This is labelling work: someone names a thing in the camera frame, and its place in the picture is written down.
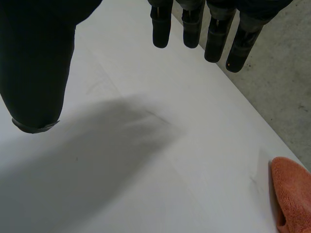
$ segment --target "robotic hand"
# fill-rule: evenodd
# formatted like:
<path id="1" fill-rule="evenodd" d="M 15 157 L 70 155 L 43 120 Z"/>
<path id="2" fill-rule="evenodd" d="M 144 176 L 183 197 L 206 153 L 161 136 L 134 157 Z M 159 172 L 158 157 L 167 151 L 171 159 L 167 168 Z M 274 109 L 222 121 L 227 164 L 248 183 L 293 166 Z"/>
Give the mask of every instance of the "robotic hand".
<path id="1" fill-rule="evenodd" d="M 176 0 L 183 8 L 184 44 L 195 48 L 199 44 L 205 0 Z M 169 41 L 173 0 L 148 0 L 151 4 L 153 43 L 164 48 Z M 207 34 L 205 59 L 216 63 L 221 58 L 236 9 L 240 23 L 226 68 L 239 72 L 256 42 L 261 29 L 292 0 L 207 0 L 211 20 Z"/>

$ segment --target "black rubber fingertip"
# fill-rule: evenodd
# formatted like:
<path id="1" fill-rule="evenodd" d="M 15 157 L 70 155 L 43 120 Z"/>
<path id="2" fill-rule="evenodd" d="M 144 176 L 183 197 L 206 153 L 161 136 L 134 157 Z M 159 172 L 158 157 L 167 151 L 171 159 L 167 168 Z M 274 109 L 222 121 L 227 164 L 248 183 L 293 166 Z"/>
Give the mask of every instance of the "black rubber fingertip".
<path id="1" fill-rule="evenodd" d="M 194 49 L 198 46 L 200 41 L 199 33 L 187 33 L 184 32 L 184 45 L 190 49 Z"/>
<path id="2" fill-rule="evenodd" d="M 240 57 L 234 54 L 229 54 L 225 67 L 228 71 L 237 73 L 243 68 L 246 59 L 247 57 Z"/>
<path id="3" fill-rule="evenodd" d="M 157 48 L 165 48 L 169 42 L 171 20 L 169 21 L 156 21 L 152 20 L 153 24 L 153 44 Z"/>

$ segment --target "gray floor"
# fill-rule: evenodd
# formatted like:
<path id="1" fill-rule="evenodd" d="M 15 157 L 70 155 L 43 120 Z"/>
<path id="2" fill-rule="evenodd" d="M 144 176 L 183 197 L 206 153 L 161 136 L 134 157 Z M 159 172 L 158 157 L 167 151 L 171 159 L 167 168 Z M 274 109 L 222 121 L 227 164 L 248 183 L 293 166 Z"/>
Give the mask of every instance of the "gray floor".
<path id="1" fill-rule="evenodd" d="M 181 22 L 181 7 L 173 15 Z M 210 21 L 206 7 L 200 45 L 205 48 Z M 311 2 L 294 0 L 267 24 L 245 66 L 230 73 L 225 61 L 239 14 L 236 13 L 218 66 L 270 124 L 300 161 L 311 170 Z"/>

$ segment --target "white tabletop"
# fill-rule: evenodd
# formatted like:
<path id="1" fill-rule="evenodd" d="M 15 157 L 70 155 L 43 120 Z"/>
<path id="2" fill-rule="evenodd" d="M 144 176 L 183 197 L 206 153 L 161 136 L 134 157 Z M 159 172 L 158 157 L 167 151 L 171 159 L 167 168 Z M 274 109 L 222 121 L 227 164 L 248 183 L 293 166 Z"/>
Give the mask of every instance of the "white tabletop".
<path id="1" fill-rule="evenodd" d="M 276 232 L 268 163 L 296 157 L 175 18 L 153 46 L 150 8 L 104 0 L 77 27 L 50 131 L 0 103 L 0 232 Z"/>

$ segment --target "orange cloth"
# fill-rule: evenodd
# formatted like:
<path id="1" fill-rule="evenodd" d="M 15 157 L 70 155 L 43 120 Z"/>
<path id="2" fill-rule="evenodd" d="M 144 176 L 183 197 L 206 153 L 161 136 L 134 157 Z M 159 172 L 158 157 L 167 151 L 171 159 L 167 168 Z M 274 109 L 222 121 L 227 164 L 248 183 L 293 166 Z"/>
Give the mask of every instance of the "orange cloth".
<path id="1" fill-rule="evenodd" d="M 311 174 L 283 157 L 272 160 L 271 170 L 281 207 L 277 229 L 281 233 L 311 233 Z"/>

